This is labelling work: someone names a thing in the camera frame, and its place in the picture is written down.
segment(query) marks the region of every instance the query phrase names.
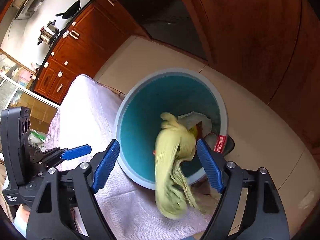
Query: trash can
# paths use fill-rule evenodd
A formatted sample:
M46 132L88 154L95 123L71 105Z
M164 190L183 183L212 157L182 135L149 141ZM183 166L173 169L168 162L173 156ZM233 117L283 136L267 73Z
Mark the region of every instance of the trash can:
M122 102L115 121L116 139L120 143L118 163L136 183L155 189L153 150L161 130L160 114L180 116L190 112L212 120L212 132L218 134L216 151L223 151L228 135L228 115L220 93L201 74L172 68L149 75L136 84ZM192 184L204 175L197 155L181 164Z

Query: red label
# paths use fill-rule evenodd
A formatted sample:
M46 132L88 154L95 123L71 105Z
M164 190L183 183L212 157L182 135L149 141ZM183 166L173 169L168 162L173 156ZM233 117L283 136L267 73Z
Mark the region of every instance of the red label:
M219 135L218 140L216 142L216 145L214 147L214 151L218 152L218 153L222 153L223 152L223 148L224 148L224 143L226 142L226 136L224 135Z

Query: tile floor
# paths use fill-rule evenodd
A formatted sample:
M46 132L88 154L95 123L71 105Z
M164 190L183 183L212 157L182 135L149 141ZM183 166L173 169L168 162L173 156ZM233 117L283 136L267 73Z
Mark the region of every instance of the tile floor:
M220 92L229 117L235 149L227 160L244 169L268 169L279 190L293 236L320 198L320 170L290 127L267 105L226 76L165 46L130 37L97 73L95 80L124 94L145 76L170 67L200 72ZM243 190L232 232L244 211ZM202 233L194 237L199 239Z

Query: black frying pan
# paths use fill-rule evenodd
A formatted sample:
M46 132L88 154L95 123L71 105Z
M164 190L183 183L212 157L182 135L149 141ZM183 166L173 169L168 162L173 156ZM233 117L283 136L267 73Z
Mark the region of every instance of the black frying pan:
M71 5L69 9L66 10L65 13L58 13L56 14L56 16L62 15L62 19L69 19L69 18L72 18L79 9L81 9L81 7L80 7L80 1L78 0L73 5Z

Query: white wall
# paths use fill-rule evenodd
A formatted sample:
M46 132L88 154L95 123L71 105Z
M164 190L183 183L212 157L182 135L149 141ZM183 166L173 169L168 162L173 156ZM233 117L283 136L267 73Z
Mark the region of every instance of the white wall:
M15 7L10 6L5 13L2 21L0 22L0 44L2 43L5 34L7 32L7 29L9 28L13 18L15 17L17 13L17 9Z
M26 67L30 64L42 64L45 56L49 51L49 45L42 43L37 45L40 29L49 21L57 20L56 26L62 30L69 20L63 20L56 17L58 13L65 12L77 0L44 0L38 11L28 20L22 37L8 39L9 30L1 44L1 49L15 58L18 62ZM83 7L89 0L80 0Z

